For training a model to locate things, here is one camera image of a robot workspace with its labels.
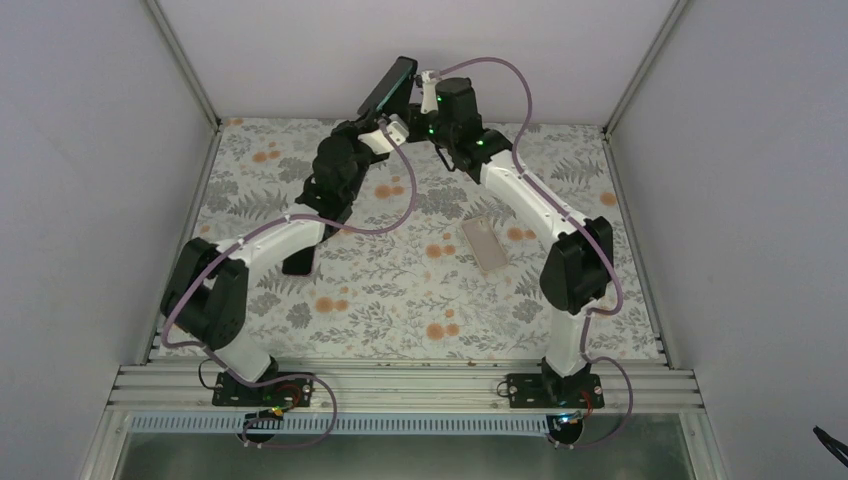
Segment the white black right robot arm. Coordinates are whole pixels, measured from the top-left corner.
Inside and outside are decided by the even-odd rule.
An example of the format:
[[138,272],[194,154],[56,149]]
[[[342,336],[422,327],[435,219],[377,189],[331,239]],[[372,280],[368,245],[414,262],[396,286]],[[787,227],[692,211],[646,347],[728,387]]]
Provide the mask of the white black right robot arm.
[[550,344],[541,363],[544,399],[565,407],[578,397],[591,368],[585,352],[589,317],[599,311],[613,278],[613,229],[571,207],[521,159],[514,143],[487,128],[468,78],[415,78],[422,100],[410,108],[416,140],[433,143],[441,158],[508,205],[548,253],[540,291],[552,307]]

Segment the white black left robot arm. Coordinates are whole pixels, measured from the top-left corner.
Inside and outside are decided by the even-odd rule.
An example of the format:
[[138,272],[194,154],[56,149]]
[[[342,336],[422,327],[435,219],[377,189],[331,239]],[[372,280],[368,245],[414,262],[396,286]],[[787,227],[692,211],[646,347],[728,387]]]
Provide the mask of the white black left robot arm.
[[302,193],[280,217],[234,239],[186,243],[160,304],[163,346],[175,347],[169,335],[178,327],[190,337],[184,344],[224,368],[249,402],[270,402],[278,391],[277,363],[245,331],[249,288],[277,265],[311,266],[316,247],[339,231],[367,234],[347,222],[354,202],[371,165],[408,136],[396,114],[343,122],[319,144]]

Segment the cream phone case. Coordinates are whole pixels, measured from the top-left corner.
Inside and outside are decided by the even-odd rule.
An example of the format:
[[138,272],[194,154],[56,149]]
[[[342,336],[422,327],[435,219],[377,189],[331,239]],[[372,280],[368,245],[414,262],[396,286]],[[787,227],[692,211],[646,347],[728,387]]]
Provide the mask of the cream phone case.
[[488,273],[509,263],[506,252],[486,217],[465,220],[460,228],[482,272]]

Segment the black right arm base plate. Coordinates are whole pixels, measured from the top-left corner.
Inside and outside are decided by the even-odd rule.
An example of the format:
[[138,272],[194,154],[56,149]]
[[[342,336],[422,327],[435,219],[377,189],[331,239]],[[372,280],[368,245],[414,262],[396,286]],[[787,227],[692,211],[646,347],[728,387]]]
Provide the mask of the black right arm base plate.
[[512,373],[496,385],[495,391],[499,397],[509,401],[512,409],[605,406],[601,379],[596,374],[562,379],[534,373]]

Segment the magenta phone black screen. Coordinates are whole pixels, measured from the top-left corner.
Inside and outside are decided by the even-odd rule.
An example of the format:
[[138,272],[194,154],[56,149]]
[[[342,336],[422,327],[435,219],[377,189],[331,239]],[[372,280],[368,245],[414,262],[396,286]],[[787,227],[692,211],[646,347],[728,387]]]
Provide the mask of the magenta phone black screen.
[[310,246],[288,256],[283,261],[282,273],[299,277],[311,275],[315,263],[315,250],[315,246]]

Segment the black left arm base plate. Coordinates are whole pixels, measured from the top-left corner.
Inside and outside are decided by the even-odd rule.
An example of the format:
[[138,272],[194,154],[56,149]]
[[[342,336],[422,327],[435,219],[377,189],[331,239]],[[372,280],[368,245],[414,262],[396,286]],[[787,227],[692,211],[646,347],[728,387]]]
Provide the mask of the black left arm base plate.
[[309,407],[313,387],[314,381],[311,378],[295,378],[270,386],[248,387],[231,375],[220,373],[211,404],[216,407]]

